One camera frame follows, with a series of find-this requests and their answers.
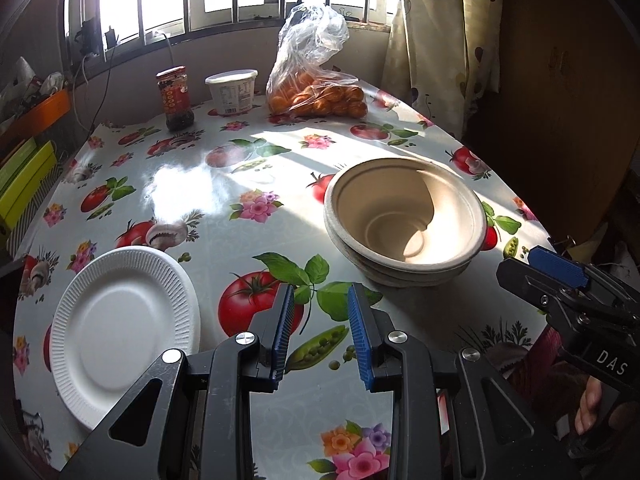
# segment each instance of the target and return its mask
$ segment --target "glass jar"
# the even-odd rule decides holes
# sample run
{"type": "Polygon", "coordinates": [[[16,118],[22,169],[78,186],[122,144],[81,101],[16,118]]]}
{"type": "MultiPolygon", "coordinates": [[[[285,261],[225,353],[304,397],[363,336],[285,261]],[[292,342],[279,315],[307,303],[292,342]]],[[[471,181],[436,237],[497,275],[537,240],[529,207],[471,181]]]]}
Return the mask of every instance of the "glass jar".
{"type": "Polygon", "coordinates": [[[156,75],[162,106],[169,131],[182,130],[193,124],[193,111],[187,88],[187,69],[176,66],[156,75]]]}

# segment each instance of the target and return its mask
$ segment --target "curtain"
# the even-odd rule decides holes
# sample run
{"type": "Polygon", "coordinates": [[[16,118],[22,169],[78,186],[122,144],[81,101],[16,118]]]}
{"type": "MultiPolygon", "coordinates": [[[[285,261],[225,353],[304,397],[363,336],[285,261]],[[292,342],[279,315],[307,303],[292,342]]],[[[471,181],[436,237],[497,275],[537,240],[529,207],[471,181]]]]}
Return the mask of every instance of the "curtain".
{"type": "Polygon", "coordinates": [[[498,91],[502,0],[400,0],[381,87],[460,139],[498,91]]]}

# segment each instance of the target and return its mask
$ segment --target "floral tablecloth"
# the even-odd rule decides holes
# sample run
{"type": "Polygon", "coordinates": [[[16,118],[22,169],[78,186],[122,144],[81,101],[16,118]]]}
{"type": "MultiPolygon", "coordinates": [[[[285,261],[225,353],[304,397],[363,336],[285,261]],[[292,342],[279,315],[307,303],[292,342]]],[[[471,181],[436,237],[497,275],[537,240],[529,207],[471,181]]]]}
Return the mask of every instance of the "floral tablecloth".
{"type": "MultiPolygon", "coordinates": [[[[396,328],[435,348],[532,344],[545,319],[502,290],[495,270],[503,255],[526,258],[527,248],[548,247],[546,232],[466,147],[363,86],[369,113],[362,121],[270,116],[257,97],[253,110],[233,118],[218,116],[208,102],[199,105],[195,124],[176,134],[164,116],[96,129],[39,220],[20,287],[15,391],[25,441],[39,460],[62,468],[86,436],[49,371],[56,306],[84,266],[116,247],[150,245],[183,265],[200,303],[201,350],[247,329],[257,310],[271,306],[280,281],[298,286],[287,373],[276,394],[252,395],[257,478],[353,480],[388,466],[392,396],[368,394],[358,378],[346,315],[349,282],[364,283],[370,302],[388,311],[396,328]],[[324,192],[340,168],[399,155],[449,168],[487,214],[482,252],[460,276],[433,288],[369,282],[324,228],[324,192]],[[296,357],[309,341],[327,351],[296,357]]],[[[194,446],[194,468],[199,453],[194,446]]]]}

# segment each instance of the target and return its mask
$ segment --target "screw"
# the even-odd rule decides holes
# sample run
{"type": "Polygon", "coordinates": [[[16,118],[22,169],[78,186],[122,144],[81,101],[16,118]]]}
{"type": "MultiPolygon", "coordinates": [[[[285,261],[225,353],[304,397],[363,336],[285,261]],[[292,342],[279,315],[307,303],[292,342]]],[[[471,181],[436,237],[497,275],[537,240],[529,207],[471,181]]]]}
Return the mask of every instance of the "screw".
{"type": "Polygon", "coordinates": [[[162,354],[162,361],[167,364],[171,364],[178,362],[180,360],[180,357],[182,357],[180,351],[177,348],[171,348],[170,350],[167,350],[162,354]]]}
{"type": "Polygon", "coordinates": [[[404,343],[407,340],[406,334],[404,332],[400,332],[399,330],[389,332],[389,335],[387,337],[392,343],[404,343]]]}
{"type": "Polygon", "coordinates": [[[241,332],[236,336],[236,343],[239,345],[250,345],[255,341],[255,335],[251,332],[241,332]]]}
{"type": "Polygon", "coordinates": [[[462,357],[467,361],[471,361],[472,363],[475,363],[480,358],[480,352],[475,348],[465,348],[462,351],[462,357]]]}

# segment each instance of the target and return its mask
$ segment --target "clear plastic bag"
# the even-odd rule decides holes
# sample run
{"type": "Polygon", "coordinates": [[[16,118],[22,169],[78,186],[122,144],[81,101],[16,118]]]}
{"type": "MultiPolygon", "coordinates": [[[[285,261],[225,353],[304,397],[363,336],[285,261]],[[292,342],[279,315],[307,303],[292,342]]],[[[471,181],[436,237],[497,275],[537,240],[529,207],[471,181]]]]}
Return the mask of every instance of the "clear plastic bag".
{"type": "Polygon", "coordinates": [[[271,112],[364,117],[367,105],[358,79],[320,68],[348,39],[344,17],[331,7],[301,4],[291,9],[267,82],[271,112]]]}

